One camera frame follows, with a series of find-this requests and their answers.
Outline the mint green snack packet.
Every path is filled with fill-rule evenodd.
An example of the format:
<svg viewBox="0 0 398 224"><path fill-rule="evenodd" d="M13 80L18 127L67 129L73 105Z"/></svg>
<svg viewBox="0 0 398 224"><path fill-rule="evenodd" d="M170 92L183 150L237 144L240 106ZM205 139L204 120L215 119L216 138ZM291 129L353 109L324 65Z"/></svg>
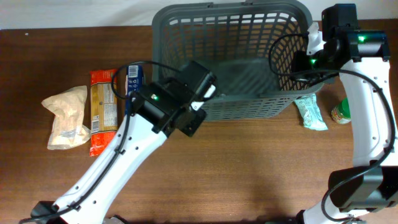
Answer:
<svg viewBox="0 0 398 224"><path fill-rule="evenodd" d="M328 130L327 125L323 121L320 109L317 105L316 94L294 100L300 115L303 118L303 126L307 129L316 131Z"/></svg>

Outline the grey plastic laundry basket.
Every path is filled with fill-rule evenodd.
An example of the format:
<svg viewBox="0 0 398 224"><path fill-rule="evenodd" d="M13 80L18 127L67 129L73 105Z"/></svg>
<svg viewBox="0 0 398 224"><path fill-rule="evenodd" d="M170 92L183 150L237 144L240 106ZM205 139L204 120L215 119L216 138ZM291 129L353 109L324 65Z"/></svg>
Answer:
<svg viewBox="0 0 398 224"><path fill-rule="evenodd" d="M174 4L152 20L154 80L194 60L217 77L216 96L203 105L207 121L270 118L312 95L288 77L294 53L307 42L312 15L296 0Z"/></svg>

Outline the blue tissue box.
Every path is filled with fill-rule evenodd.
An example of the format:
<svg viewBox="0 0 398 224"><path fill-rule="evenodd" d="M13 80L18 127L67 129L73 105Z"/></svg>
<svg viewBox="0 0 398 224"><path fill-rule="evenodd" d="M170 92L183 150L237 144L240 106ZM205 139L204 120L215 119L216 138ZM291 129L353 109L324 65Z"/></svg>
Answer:
<svg viewBox="0 0 398 224"><path fill-rule="evenodd" d="M124 114L127 114L129 103L136 99L136 92L145 83L145 75L141 65L130 65L126 72L125 90L126 102Z"/></svg>

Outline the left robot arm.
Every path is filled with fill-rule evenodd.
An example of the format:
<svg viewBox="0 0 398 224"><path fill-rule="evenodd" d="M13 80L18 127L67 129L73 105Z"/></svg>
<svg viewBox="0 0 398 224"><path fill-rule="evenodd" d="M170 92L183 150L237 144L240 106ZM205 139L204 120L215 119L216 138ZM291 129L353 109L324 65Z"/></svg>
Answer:
<svg viewBox="0 0 398 224"><path fill-rule="evenodd" d="M191 61L175 75L132 92L121 127L82 178L56 201L40 201L21 223L103 223L137 168L176 130L191 137L206 118L202 109L216 76Z"/></svg>

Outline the beige food pouch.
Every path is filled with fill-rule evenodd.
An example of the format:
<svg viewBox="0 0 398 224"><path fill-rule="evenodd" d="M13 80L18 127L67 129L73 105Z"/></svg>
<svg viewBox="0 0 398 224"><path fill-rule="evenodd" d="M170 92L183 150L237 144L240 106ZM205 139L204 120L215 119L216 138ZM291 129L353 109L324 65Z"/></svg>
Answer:
<svg viewBox="0 0 398 224"><path fill-rule="evenodd" d="M71 149L90 139L91 131L83 124L87 93L86 86L76 86L41 102L55 115L47 149Z"/></svg>

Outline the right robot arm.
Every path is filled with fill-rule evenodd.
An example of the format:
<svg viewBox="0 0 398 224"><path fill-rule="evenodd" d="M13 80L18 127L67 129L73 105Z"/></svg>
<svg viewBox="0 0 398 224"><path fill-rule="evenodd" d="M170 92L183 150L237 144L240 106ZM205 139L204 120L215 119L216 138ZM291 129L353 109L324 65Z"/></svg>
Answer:
<svg viewBox="0 0 398 224"><path fill-rule="evenodd" d="M330 174L321 202L297 214L297 223L358 223L359 217L397 205L397 126L389 92L386 34L362 30L354 4L335 4L307 32L306 52L291 66L294 80L316 85L339 77L354 134L353 166Z"/></svg>

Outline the green lidded glass jar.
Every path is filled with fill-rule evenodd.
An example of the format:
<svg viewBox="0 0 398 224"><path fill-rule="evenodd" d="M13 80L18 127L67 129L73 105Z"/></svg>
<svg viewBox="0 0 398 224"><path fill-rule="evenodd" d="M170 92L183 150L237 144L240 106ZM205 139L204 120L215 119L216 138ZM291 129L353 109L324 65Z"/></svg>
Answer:
<svg viewBox="0 0 398 224"><path fill-rule="evenodd" d="M338 124L348 124L351 121L348 99L345 98L331 111L332 119Z"/></svg>

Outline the orange pasta package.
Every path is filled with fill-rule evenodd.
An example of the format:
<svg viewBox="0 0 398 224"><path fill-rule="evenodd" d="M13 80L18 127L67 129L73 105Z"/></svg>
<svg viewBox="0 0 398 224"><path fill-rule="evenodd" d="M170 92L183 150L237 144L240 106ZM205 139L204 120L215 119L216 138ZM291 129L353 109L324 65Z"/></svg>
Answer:
<svg viewBox="0 0 398 224"><path fill-rule="evenodd" d="M115 71L116 69L90 72L91 157L99 156L118 130L118 104L111 88Z"/></svg>

